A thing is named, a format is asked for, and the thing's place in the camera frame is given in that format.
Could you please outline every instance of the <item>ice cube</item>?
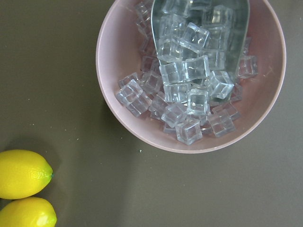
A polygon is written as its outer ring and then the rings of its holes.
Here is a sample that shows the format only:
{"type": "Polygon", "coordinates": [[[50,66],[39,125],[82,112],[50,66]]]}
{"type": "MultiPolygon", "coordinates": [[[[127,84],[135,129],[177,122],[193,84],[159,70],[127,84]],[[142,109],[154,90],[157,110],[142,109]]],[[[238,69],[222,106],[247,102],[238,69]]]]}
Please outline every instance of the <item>ice cube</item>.
{"type": "Polygon", "coordinates": [[[213,113],[217,113],[221,110],[227,110],[227,113],[231,117],[232,121],[237,120],[239,117],[241,117],[240,112],[230,103],[223,103],[221,105],[218,105],[212,109],[213,113]]]}
{"type": "Polygon", "coordinates": [[[233,82],[226,71],[212,71],[205,83],[209,88],[210,97],[219,99],[225,99],[233,88],[233,82]]]}
{"type": "Polygon", "coordinates": [[[187,93],[190,90],[190,84],[167,84],[163,86],[166,102],[183,103],[187,102],[187,93]]]}
{"type": "Polygon", "coordinates": [[[200,53],[208,36],[209,31],[189,22],[182,38],[180,39],[180,45],[196,53],[200,53]]]}
{"type": "Polygon", "coordinates": [[[117,100],[125,106],[130,105],[134,100],[136,100],[143,92],[140,85],[132,79],[124,87],[122,87],[116,94],[117,100]]]}
{"type": "Polygon", "coordinates": [[[120,88],[124,87],[126,84],[128,84],[132,79],[134,79],[137,83],[139,83],[139,77],[136,72],[124,77],[123,79],[118,81],[118,85],[120,88]]]}
{"type": "Polygon", "coordinates": [[[216,137],[221,137],[236,130],[227,110],[220,110],[207,116],[206,119],[209,121],[216,137]]]}
{"type": "Polygon", "coordinates": [[[208,91],[191,89],[188,92],[187,114],[206,115],[209,109],[208,91]]]}
{"type": "Polygon", "coordinates": [[[172,103],[165,107],[161,119],[171,128],[183,122],[186,119],[186,107],[181,103],[172,103]]]}
{"type": "Polygon", "coordinates": [[[239,75],[241,79],[254,77],[258,74],[257,57],[253,55],[242,56],[239,63],[239,75]]]}
{"type": "Polygon", "coordinates": [[[148,110],[148,107],[152,103],[152,100],[146,95],[145,92],[142,92],[141,95],[134,100],[126,108],[135,116],[139,117],[141,114],[148,110]]]}
{"type": "Polygon", "coordinates": [[[176,133],[177,139],[187,145],[203,137],[200,129],[200,121],[193,118],[188,118],[184,122],[177,124],[176,133]]]}

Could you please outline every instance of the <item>scoop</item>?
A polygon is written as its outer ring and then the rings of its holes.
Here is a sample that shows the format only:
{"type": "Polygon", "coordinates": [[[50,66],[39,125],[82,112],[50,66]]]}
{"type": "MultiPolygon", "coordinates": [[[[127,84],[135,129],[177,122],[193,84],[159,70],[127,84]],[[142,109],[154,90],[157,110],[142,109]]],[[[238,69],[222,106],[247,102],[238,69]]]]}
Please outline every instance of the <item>scoop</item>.
{"type": "MultiPolygon", "coordinates": [[[[152,35],[156,50],[158,49],[159,40],[159,23],[160,18],[165,15],[162,12],[163,0],[154,0],[151,13],[152,35]]],[[[213,0],[211,6],[224,5],[234,10],[233,24],[230,30],[232,39],[226,51],[226,71],[231,79],[235,82],[238,73],[240,58],[243,52],[244,41],[248,30],[250,4],[249,0],[213,0]]]]}

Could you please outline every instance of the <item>lemon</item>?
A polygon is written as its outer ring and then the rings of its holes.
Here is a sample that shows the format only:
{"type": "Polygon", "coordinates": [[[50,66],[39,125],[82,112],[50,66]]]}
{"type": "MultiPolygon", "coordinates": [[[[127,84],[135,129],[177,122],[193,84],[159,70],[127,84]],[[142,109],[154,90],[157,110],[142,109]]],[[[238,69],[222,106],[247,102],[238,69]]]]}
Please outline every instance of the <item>lemon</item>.
{"type": "Polygon", "coordinates": [[[15,200],[0,211],[0,227],[54,227],[56,221],[53,206],[37,197],[15,200]]]}
{"type": "Polygon", "coordinates": [[[29,150],[0,152],[0,198],[15,200],[34,195],[50,182],[53,170],[29,150]]]}

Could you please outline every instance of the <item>bowl rim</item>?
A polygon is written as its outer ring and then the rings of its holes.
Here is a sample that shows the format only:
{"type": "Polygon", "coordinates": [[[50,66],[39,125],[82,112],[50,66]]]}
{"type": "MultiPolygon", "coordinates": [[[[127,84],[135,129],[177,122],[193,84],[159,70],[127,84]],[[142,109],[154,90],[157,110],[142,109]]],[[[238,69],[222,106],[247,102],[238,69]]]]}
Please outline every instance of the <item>bowl rim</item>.
{"type": "Polygon", "coordinates": [[[206,149],[197,149],[197,150],[181,150],[181,149],[175,149],[175,148],[169,148],[169,147],[165,147],[165,146],[162,146],[162,145],[159,145],[155,142],[152,142],[152,141],[149,141],[147,139],[145,139],[144,137],[142,137],[141,135],[139,135],[138,133],[136,133],[133,129],[131,129],[130,127],[128,127],[127,124],[125,124],[121,118],[118,116],[118,114],[116,113],[116,111],[113,109],[110,101],[108,100],[105,92],[104,92],[104,89],[102,88],[103,85],[101,83],[101,76],[100,76],[100,65],[99,65],[99,49],[100,49],[100,45],[101,45],[101,39],[102,39],[102,36],[104,34],[104,28],[106,27],[106,24],[108,23],[110,17],[111,17],[111,14],[114,12],[114,9],[115,7],[121,2],[122,0],[115,0],[115,2],[113,3],[113,5],[110,7],[107,15],[105,16],[104,18],[104,21],[102,23],[102,26],[101,26],[101,29],[100,29],[100,32],[99,32],[99,35],[98,35],[98,40],[97,40],[97,47],[96,47],[96,70],[97,70],[97,78],[98,78],[98,82],[99,82],[99,86],[101,88],[101,92],[102,92],[102,95],[103,95],[103,98],[105,99],[109,109],[111,110],[111,112],[114,114],[114,116],[116,117],[116,119],[119,120],[119,122],[128,130],[130,131],[134,136],[136,136],[137,138],[139,138],[140,140],[154,146],[154,147],[157,147],[157,148],[160,148],[162,150],[166,150],[166,151],[171,151],[171,152],[175,152],[175,153],[183,153],[183,154],[197,154],[197,153],[206,153],[206,152],[210,152],[210,151],[215,151],[215,150],[219,150],[219,149],[222,149],[222,148],[225,148],[241,139],[243,139],[245,136],[247,136],[249,133],[251,133],[263,120],[264,118],[268,115],[268,113],[270,112],[270,110],[272,109],[272,107],[274,106],[278,96],[279,96],[279,93],[281,91],[281,88],[282,88],[282,85],[283,85],[283,81],[284,81],[284,77],[285,77],[285,71],[286,71],[286,44],[285,44],[285,38],[284,38],[284,34],[283,34],[283,30],[282,30],[282,27],[281,27],[281,24],[279,22],[279,19],[274,11],[274,9],[272,8],[272,6],[270,5],[270,3],[268,2],[268,0],[262,0],[267,8],[269,9],[270,13],[272,14],[273,16],[273,19],[277,25],[277,28],[278,28],[278,32],[279,32],[279,35],[280,35],[280,40],[281,40],[281,44],[282,44],[282,52],[283,52],[283,55],[282,55],[282,70],[281,70],[281,78],[280,78],[280,81],[279,81],[279,84],[278,84],[278,87],[277,87],[277,90],[275,92],[275,95],[273,97],[273,99],[271,100],[269,106],[267,107],[266,111],[261,115],[261,117],[249,128],[247,129],[243,134],[241,134],[240,136],[234,138],[233,140],[230,140],[222,145],[219,145],[219,146],[216,146],[216,147],[212,147],[212,148],[206,148],[206,149]]]}

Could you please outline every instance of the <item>fake lemon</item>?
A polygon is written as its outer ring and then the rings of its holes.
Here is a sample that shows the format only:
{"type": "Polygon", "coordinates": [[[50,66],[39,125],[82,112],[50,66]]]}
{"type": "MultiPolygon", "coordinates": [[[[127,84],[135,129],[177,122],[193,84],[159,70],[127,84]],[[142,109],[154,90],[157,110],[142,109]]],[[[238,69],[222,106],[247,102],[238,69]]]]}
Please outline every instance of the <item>fake lemon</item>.
{"type": "Polygon", "coordinates": [[[0,198],[15,200],[34,195],[50,182],[53,170],[29,150],[0,152],[0,198]]]}
{"type": "Polygon", "coordinates": [[[15,200],[0,211],[0,227],[54,227],[56,222],[53,206],[37,197],[15,200]]]}

